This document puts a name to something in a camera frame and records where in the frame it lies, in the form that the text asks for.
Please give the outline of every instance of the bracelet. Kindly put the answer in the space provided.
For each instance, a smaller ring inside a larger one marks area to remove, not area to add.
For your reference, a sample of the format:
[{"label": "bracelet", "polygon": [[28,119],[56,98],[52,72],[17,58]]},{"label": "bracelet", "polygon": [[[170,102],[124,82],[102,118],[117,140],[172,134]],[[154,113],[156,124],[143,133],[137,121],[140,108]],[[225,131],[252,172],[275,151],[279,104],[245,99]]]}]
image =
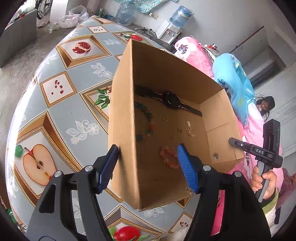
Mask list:
[{"label": "bracelet", "polygon": [[[146,106],[144,106],[143,104],[139,103],[139,102],[135,102],[135,108],[138,108],[140,110],[142,110],[145,115],[147,116],[147,119],[150,122],[150,126],[149,128],[146,130],[146,136],[149,136],[151,134],[153,134],[153,130],[155,127],[155,122],[154,122],[154,118],[152,117],[152,113],[147,109]],[[136,141],[142,141],[144,139],[144,136],[142,134],[136,135]]]},{"label": "bracelet", "polygon": [[[173,162],[173,161],[169,161],[167,154],[170,154],[173,158],[175,158],[177,160],[177,163]],[[162,146],[160,148],[159,155],[162,157],[163,162],[168,167],[170,167],[172,169],[180,169],[180,164],[179,164],[179,161],[178,161],[178,155],[172,148]]]}]

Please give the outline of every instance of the cardboard box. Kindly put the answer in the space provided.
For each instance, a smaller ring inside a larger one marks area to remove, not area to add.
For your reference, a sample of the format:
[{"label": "cardboard box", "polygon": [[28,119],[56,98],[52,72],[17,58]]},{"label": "cardboard box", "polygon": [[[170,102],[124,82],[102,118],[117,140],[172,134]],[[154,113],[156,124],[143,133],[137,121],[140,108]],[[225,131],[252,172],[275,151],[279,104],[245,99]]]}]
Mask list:
[{"label": "cardboard box", "polygon": [[[134,84],[159,93],[171,91],[182,102],[200,110],[202,117],[135,95]],[[134,102],[147,106],[156,123],[154,133],[143,141],[136,141],[135,135],[144,134],[149,121],[134,108]],[[244,157],[242,150],[228,144],[230,137],[241,137],[225,90],[193,66],[162,50],[129,41],[113,79],[110,105],[109,147],[116,144],[120,149],[111,187],[134,209],[152,209],[188,196],[182,170],[169,168],[159,155],[162,146],[177,150],[177,145],[184,143],[191,155],[219,172],[231,170]],[[187,121],[195,137],[187,135]]]}]

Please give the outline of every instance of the patterned tablecloth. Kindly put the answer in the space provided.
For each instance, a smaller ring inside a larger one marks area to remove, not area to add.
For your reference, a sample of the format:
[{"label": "patterned tablecloth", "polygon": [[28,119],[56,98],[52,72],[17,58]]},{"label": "patterned tablecloth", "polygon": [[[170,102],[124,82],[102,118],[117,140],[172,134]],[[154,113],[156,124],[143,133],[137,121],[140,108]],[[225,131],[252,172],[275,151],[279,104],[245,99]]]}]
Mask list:
[{"label": "patterned tablecloth", "polygon": [[[107,153],[112,78],[130,38],[168,52],[126,27],[93,16],[69,33],[32,76],[14,113],[6,149],[7,191],[20,225],[29,224],[56,170],[79,171]],[[108,228],[114,227],[115,239],[120,228],[134,226],[141,234],[139,241],[189,226],[198,198],[194,194],[139,211],[111,187],[97,195]],[[72,200],[77,230],[83,234],[77,191],[72,192]]]}]

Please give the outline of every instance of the silver bolt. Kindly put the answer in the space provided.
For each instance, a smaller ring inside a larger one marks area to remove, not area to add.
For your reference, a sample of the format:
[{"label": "silver bolt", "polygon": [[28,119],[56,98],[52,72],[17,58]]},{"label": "silver bolt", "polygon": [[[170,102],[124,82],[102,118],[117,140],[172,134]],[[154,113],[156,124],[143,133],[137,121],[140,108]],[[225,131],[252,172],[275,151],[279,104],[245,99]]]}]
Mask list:
[{"label": "silver bolt", "polygon": [[92,169],[93,169],[93,166],[92,165],[89,165],[89,166],[86,166],[84,168],[87,172],[90,172]]},{"label": "silver bolt", "polygon": [[202,167],[205,171],[210,171],[212,168],[209,165],[204,165]]},{"label": "silver bolt", "polygon": [[235,172],[234,172],[234,175],[235,175],[236,177],[241,177],[241,176],[242,176],[242,173],[239,172],[239,171],[235,171]]},{"label": "silver bolt", "polygon": [[59,177],[61,174],[62,174],[61,171],[57,171],[57,172],[54,173],[54,176],[55,176],[55,177]]}]

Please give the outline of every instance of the blue gripper pad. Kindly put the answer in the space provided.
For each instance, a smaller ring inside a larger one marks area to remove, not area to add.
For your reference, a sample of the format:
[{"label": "blue gripper pad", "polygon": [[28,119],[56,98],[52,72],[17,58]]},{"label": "blue gripper pad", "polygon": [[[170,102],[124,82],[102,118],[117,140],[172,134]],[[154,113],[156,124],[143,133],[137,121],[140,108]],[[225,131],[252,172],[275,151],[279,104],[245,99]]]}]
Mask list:
[{"label": "blue gripper pad", "polygon": [[178,160],[189,188],[197,193],[199,189],[197,173],[194,171],[194,168],[190,163],[189,156],[181,145],[178,145]]},{"label": "blue gripper pad", "polygon": [[113,170],[118,160],[119,150],[116,145],[112,145],[110,150],[108,151],[106,157],[107,161],[99,174],[99,183],[97,189],[102,193],[108,186],[110,181],[110,177],[112,176]]}]

